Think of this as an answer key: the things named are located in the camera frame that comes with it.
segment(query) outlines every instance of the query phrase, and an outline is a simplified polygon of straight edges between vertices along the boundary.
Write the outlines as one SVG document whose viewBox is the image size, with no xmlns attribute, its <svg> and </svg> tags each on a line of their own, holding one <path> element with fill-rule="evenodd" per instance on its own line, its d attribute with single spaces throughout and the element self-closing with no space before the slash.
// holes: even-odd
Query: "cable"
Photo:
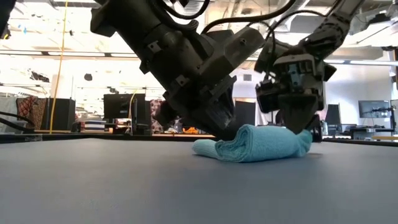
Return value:
<svg viewBox="0 0 398 224">
<path fill-rule="evenodd" d="M 268 23 L 264 22 L 264 21 L 259 21 L 259 22 L 251 22 L 249 23 L 247 26 L 253 25 L 255 23 L 260 23 L 262 25 L 265 25 L 266 27 L 268 27 L 268 33 L 272 34 L 272 49 L 271 49 L 271 57 L 275 56 L 275 51 L 276 51 L 276 37 L 275 37 L 275 30 L 274 28 L 272 28 Z M 275 78 L 275 76 L 271 75 L 271 73 L 269 72 L 270 70 L 270 63 L 268 63 L 267 65 L 267 70 L 266 70 L 266 77 L 271 76 L 273 78 Z"/>
<path fill-rule="evenodd" d="M 12 117 L 15 117 L 17 119 L 21 119 L 23 121 L 28 122 L 28 124 L 32 125 L 33 127 L 35 126 L 35 124 L 31 120 L 29 120 L 29 119 L 27 119 L 27 118 L 25 118 L 23 116 L 19 116 L 17 114 L 11 114 L 11 113 L 7 113 L 7 112 L 2 112 L 2 111 L 0 111 L 0 114 L 4 115 L 4 116 L 12 116 Z M 4 118 L 0 118 L 0 123 L 5 124 L 5 125 L 7 125 L 9 127 L 12 127 L 12 128 L 14 128 L 16 130 L 23 131 L 24 133 L 32 134 L 32 133 L 35 132 L 34 128 L 33 129 L 32 128 L 25 128 L 25 127 L 22 127 L 22 126 L 19 126 L 19 125 L 15 124 L 15 123 L 13 123 L 11 121 L 8 121 L 8 120 L 6 120 Z"/>
<path fill-rule="evenodd" d="M 65 1 L 65 14 L 63 15 L 62 48 L 61 48 L 60 66 L 58 69 L 57 81 L 55 83 L 54 99 L 52 101 L 52 109 L 51 109 L 51 117 L 50 117 L 50 134 L 52 134 L 52 126 L 53 126 L 54 111 L 55 111 L 55 101 L 57 100 L 57 92 L 58 92 L 58 84 L 60 82 L 60 76 L 61 76 L 63 52 L 65 51 L 65 31 L 67 28 L 67 9 L 68 9 L 68 0 Z"/>
<path fill-rule="evenodd" d="M 204 30 L 202 31 L 202 34 L 206 34 L 211 28 L 214 26 L 223 24 L 223 23 L 228 23 L 228 22 L 259 22 L 259 21 L 266 21 L 268 19 L 275 18 L 287 10 L 290 9 L 295 3 L 295 0 L 289 0 L 289 2 L 286 3 L 282 8 L 268 13 L 266 15 L 261 15 L 261 16 L 248 16 L 248 17 L 232 17 L 232 18 L 224 18 L 224 19 L 217 19 L 211 23 L 209 23 Z"/>
<path fill-rule="evenodd" d="M 3 111 L 0 111 L 0 114 L 1 114 L 1 115 L 4 115 L 4 116 L 12 116 L 12 117 L 15 117 L 15 118 L 17 118 L 17 119 L 24 120 L 24 121 L 28 122 L 30 125 L 35 126 L 35 124 L 33 123 L 33 121 L 31 121 L 31 120 L 29 120 L 28 118 L 25 118 L 25 117 L 23 117 L 23 116 L 19 116 L 19 115 L 17 115 L 17 114 L 12 114 L 12 113 L 7 113 L 7 112 L 3 112 Z"/>
<path fill-rule="evenodd" d="M 154 10 L 156 16 L 159 17 L 165 25 L 169 26 L 172 29 L 176 29 L 182 32 L 192 32 L 196 31 L 199 26 L 199 22 L 196 20 L 191 20 L 187 25 L 176 23 L 170 15 L 167 14 L 167 11 L 158 3 L 158 0 L 148 0 L 151 8 Z"/>
<path fill-rule="evenodd" d="M 171 15 L 173 15 L 176 18 L 179 19 L 196 19 L 197 17 L 199 17 L 200 15 L 202 15 L 207 7 L 209 6 L 210 0 L 205 0 L 201 6 L 201 8 L 199 9 L 199 11 L 197 13 L 195 13 L 194 15 L 190 15 L 190 16 L 186 16 L 186 15 L 182 15 L 178 12 L 176 12 L 174 9 L 172 9 L 170 6 L 168 6 L 163 0 L 158 1 L 160 6 L 162 6 L 167 12 L 169 12 Z"/>
<path fill-rule="evenodd" d="M 277 27 L 279 27 L 279 25 L 280 25 L 282 22 L 284 22 L 284 21 L 285 21 L 286 19 L 288 19 L 290 16 L 294 16 L 294 15 L 300 14 L 300 13 L 311 13 L 311 14 L 314 14 L 314 15 L 317 15 L 317 16 L 320 16 L 320 17 L 326 17 L 325 15 L 323 15 L 322 13 L 317 12 L 317 11 L 313 11 L 313 10 L 298 10 L 298 11 L 291 12 L 291 13 L 287 14 L 286 16 L 280 18 L 280 20 L 279 20 L 278 22 L 276 22 L 276 23 L 272 26 L 272 28 L 275 30 Z M 271 34 L 271 33 L 268 33 L 268 35 L 267 35 L 267 37 L 266 37 L 266 41 L 267 41 L 267 39 L 269 38 L 270 34 Z"/>
<path fill-rule="evenodd" d="M 138 89 L 136 89 L 133 93 L 132 93 L 132 96 L 131 96 L 131 99 L 130 99 L 130 104 L 129 104 L 129 116 L 128 116 L 128 118 L 130 119 L 130 135 L 132 136 L 132 118 L 131 118 L 131 104 L 132 104 L 132 101 L 133 101 L 133 99 L 134 99 L 134 96 L 136 95 L 136 93 L 137 93 L 137 91 L 138 91 Z"/>
</svg>

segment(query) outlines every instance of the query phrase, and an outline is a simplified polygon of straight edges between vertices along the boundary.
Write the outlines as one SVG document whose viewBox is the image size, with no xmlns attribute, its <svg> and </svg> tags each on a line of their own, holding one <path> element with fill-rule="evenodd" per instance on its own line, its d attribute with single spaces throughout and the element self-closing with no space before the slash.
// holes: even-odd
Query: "orange object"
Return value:
<svg viewBox="0 0 398 224">
<path fill-rule="evenodd" d="M 182 133 L 184 133 L 184 134 L 199 134 L 198 130 L 196 130 L 196 128 L 193 128 L 193 127 L 189 128 L 188 130 L 183 128 Z"/>
</svg>

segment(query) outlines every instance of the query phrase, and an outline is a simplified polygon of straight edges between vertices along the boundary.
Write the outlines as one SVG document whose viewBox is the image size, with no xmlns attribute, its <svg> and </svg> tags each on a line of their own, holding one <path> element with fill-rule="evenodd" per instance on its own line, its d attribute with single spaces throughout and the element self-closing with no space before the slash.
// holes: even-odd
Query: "cloth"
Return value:
<svg viewBox="0 0 398 224">
<path fill-rule="evenodd" d="M 162 104 L 162 100 L 151 100 L 150 101 L 150 123 L 151 123 L 151 130 L 152 133 L 162 133 L 163 132 L 163 126 L 159 124 L 154 119 L 154 116 L 156 114 L 156 110 L 160 107 L 160 104 Z"/>
<path fill-rule="evenodd" d="M 36 96 L 17 99 L 18 115 L 31 120 L 35 126 L 27 125 L 27 128 L 39 130 L 42 126 L 44 109 L 47 99 L 40 99 Z"/>
<path fill-rule="evenodd" d="M 198 155 L 227 162 L 259 162 L 288 157 L 303 157 L 312 143 L 312 135 L 304 130 L 295 135 L 277 126 L 245 124 L 232 141 L 197 140 L 193 151 Z"/>
</svg>

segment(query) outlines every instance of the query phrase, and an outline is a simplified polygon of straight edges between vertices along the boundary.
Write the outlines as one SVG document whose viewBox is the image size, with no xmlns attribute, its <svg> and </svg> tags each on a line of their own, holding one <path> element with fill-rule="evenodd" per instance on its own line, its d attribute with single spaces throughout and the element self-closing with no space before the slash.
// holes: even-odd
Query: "computer monitor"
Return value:
<svg viewBox="0 0 398 224">
<path fill-rule="evenodd" d="M 235 116 L 242 124 L 255 125 L 256 104 L 250 102 L 236 101 Z"/>
<path fill-rule="evenodd" d="M 132 94 L 104 94 L 104 118 L 117 119 L 129 117 L 129 105 Z M 145 120 L 145 94 L 135 94 L 131 103 L 131 116 Z"/>
<path fill-rule="evenodd" d="M 387 110 L 377 111 L 390 108 L 388 100 L 359 100 L 358 105 L 360 118 L 389 118 L 391 115 Z"/>
<path fill-rule="evenodd" d="M 341 124 L 340 105 L 333 105 L 333 104 L 328 105 L 328 108 L 327 108 L 327 111 L 326 111 L 325 122 L 328 125 L 339 125 L 339 124 Z"/>
</svg>

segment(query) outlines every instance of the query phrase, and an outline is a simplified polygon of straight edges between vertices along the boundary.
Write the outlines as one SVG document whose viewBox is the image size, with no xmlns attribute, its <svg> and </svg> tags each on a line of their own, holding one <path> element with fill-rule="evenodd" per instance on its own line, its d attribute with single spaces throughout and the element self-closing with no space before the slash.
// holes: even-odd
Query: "black cable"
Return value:
<svg viewBox="0 0 398 224">
<path fill-rule="evenodd" d="M 24 121 L 28 122 L 30 125 L 33 125 L 33 126 L 35 125 L 31 120 L 29 120 L 29 119 L 27 119 L 27 118 L 25 118 L 23 116 L 19 116 L 17 114 L 7 113 L 7 112 L 3 112 L 3 111 L 0 111 L 0 114 L 4 115 L 4 116 L 12 116 L 12 117 L 15 117 L 17 119 L 24 120 Z"/>
<path fill-rule="evenodd" d="M 7 125 L 9 127 L 12 127 L 14 129 L 16 129 L 16 130 L 23 131 L 24 133 L 31 134 L 31 133 L 35 132 L 35 130 L 32 129 L 32 128 L 25 128 L 25 127 L 19 126 L 18 124 L 14 124 L 13 122 L 8 121 L 8 120 L 6 120 L 4 118 L 0 118 L 0 123 L 3 123 L 3 124 L 5 124 L 5 125 Z"/>
<path fill-rule="evenodd" d="M 174 9 L 172 9 L 171 7 L 169 7 L 163 0 L 159 0 L 160 6 L 162 6 L 162 7 L 163 7 L 167 12 L 169 12 L 171 15 L 173 15 L 173 16 L 176 17 L 176 18 L 179 18 L 179 19 L 186 19 L 186 20 L 189 20 L 189 19 L 196 19 L 197 17 L 199 17 L 200 15 L 202 15 L 202 14 L 206 11 L 207 7 L 209 6 L 209 3 L 210 3 L 210 0 L 205 0 L 205 1 L 203 2 L 203 5 L 201 6 L 201 8 L 199 9 L 199 11 L 198 11 L 197 13 L 195 13 L 194 15 L 186 16 L 186 15 L 182 15 L 182 14 L 176 12 Z"/>
<path fill-rule="evenodd" d="M 272 34 L 272 49 L 271 49 L 271 57 L 275 56 L 275 51 L 276 51 L 276 37 L 275 37 L 275 30 L 274 28 L 272 28 L 268 23 L 264 22 L 264 21 L 259 21 L 259 22 L 251 22 L 249 23 L 247 26 L 253 25 L 255 23 L 260 23 L 266 27 L 268 27 L 268 33 Z M 271 73 L 269 72 L 270 70 L 270 63 L 268 63 L 267 65 L 267 70 L 266 70 L 266 78 L 268 76 L 271 76 L 272 78 L 275 78 L 275 76 L 271 75 Z"/>
<path fill-rule="evenodd" d="M 223 23 L 229 23 L 229 22 L 259 22 L 259 21 L 266 21 L 268 19 L 272 19 L 275 18 L 281 14 L 283 14 L 284 12 L 286 12 L 287 10 L 290 9 L 290 7 L 292 7 L 295 3 L 295 0 L 289 0 L 288 3 L 286 3 L 286 5 L 284 5 L 282 8 L 268 13 L 266 15 L 261 15 L 261 16 L 248 16 L 248 17 L 232 17 L 232 18 L 224 18 L 224 19 L 217 19 L 211 23 L 209 23 L 204 30 L 201 32 L 202 34 L 206 34 L 211 28 L 213 28 L 214 26 L 223 24 Z"/>
<path fill-rule="evenodd" d="M 5 116 L 12 116 L 12 117 L 15 117 L 17 119 L 24 120 L 24 121 L 28 122 L 30 125 L 33 125 L 33 126 L 35 125 L 31 120 L 29 120 L 29 119 L 27 119 L 27 118 L 25 118 L 23 116 L 19 116 L 19 115 L 16 115 L 16 114 L 11 114 L 11 113 L 6 113 L 6 112 L 2 112 L 2 111 L 0 111 L 0 114 L 1 115 L 5 115 Z M 6 120 L 4 118 L 0 118 L 0 123 L 5 124 L 5 125 L 7 125 L 9 127 L 12 127 L 12 128 L 14 128 L 16 130 L 23 131 L 25 133 L 34 133 L 35 132 L 35 130 L 32 129 L 32 128 L 25 128 L 25 127 L 19 126 L 19 125 L 14 124 L 13 122 L 8 121 L 8 120 Z"/>
<path fill-rule="evenodd" d="M 300 13 L 311 13 L 311 14 L 314 14 L 314 15 L 317 15 L 317 16 L 320 16 L 320 17 L 325 17 L 325 15 L 323 15 L 322 13 L 317 12 L 317 11 L 313 11 L 313 10 L 298 10 L 298 11 L 291 12 L 291 13 L 287 14 L 286 16 L 282 17 L 278 22 L 276 22 L 272 26 L 272 28 L 275 30 L 282 22 L 284 22 L 290 16 L 294 16 L 294 15 L 300 14 Z M 270 34 L 271 34 L 270 32 L 267 34 L 267 37 L 265 38 L 266 41 L 269 38 Z"/>
<path fill-rule="evenodd" d="M 191 20 L 188 24 L 183 25 L 183 24 L 178 24 L 176 23 L 173 18 L 170 17 L 170 15 L 166 12 L 166 10 L 158 5 L 158 0 L 148 0 L 150 6 L 154 10 L 156 16 L 159 17 L 159 20 L 161 20 L 165 25 L 172 29 L 176 29 L 182 32 L 191 32 L 195 31 L 198 26 L 199 22 L 196 20 Z"/>
</svg>

